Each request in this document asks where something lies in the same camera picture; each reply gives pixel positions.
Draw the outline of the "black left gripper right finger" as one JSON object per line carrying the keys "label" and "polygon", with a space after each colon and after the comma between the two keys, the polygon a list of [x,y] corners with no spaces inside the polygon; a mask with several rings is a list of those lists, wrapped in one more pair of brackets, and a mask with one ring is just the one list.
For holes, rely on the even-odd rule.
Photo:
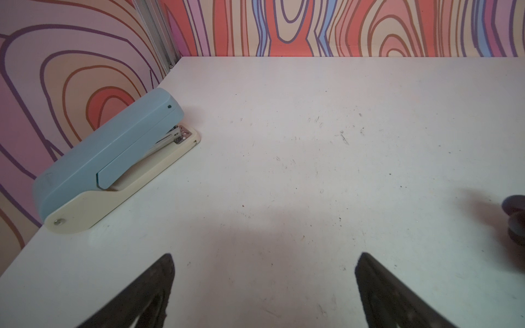
{"label": "black left gripper right finger", "polygon": [[369,253],[360,255],[355,277],[369,327],[455,326]]}

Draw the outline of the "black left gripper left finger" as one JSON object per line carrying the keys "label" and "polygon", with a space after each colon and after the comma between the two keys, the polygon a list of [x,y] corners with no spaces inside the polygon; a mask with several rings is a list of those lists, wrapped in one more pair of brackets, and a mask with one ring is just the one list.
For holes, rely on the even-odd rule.
{"label": "black left gripper left finger", "polygon": [[81,327],[163,327],[176,269],[162,255]]}

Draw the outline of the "dark purple grape bunch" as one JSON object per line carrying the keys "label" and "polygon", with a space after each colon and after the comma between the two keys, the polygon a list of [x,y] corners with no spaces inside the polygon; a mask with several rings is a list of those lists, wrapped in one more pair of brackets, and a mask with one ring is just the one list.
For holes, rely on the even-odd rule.
{"label": "dark purple grape bunch", "polygon": [[515,244],[524,247],[524,196],[511,195],[503,201],[501,206],[509,216],[507,230],[509,237]]}

